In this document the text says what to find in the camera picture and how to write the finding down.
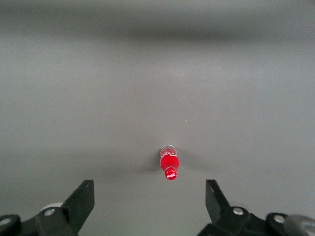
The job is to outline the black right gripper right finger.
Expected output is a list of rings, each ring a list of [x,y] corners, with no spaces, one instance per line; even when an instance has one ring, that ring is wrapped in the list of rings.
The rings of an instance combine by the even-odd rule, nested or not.
[[[215,180],[206,181],[205,205],[211,223],[200,236],[266,236],[265,221],[240,206],[232,206]]]

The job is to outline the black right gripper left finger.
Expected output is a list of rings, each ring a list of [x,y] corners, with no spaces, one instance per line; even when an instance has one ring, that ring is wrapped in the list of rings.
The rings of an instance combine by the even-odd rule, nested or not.
[[[44,209],[35,217],[39,236],[76,236],[95,206],[92,180],[80,186],[59,207]]]

